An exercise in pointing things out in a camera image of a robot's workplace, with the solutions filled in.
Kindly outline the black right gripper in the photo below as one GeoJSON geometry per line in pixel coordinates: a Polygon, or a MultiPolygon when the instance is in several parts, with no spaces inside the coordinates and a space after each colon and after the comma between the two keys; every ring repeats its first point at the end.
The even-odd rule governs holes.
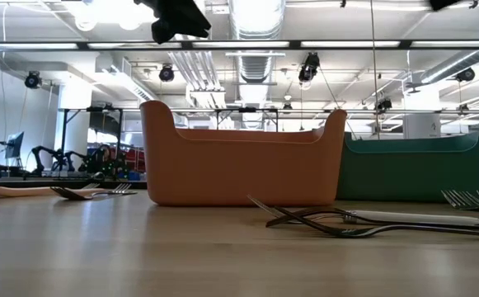
{"type": "Polygon", "coordinates": [[[428,0],[428,4],[433,12],[437,12],[461,1],[462,0],[428,0]]]}

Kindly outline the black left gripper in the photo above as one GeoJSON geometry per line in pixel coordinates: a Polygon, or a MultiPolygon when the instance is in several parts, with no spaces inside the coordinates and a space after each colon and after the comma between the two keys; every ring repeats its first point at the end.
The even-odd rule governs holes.
{"type": "Polygon", "coordinates": [[[151,25],[152,38],[158,44],[179,34],[209,35],[211,24],[193,0],[134,0],[134,4],[161,14],[151,25]]]}

